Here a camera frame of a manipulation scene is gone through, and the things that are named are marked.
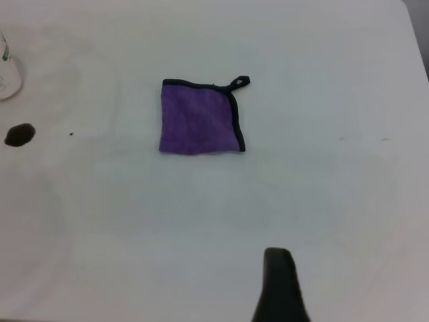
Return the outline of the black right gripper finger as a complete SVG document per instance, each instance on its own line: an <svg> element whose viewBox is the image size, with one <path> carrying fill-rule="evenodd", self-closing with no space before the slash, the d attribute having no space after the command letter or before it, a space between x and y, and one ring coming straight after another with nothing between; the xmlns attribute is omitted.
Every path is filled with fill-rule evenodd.
<svg viewBox="0 0 429 322"><path fill-rule="evenodd" d="M283 248L267 248L263 257L261 295L252 320L309 322L295 261Z"/></svg>

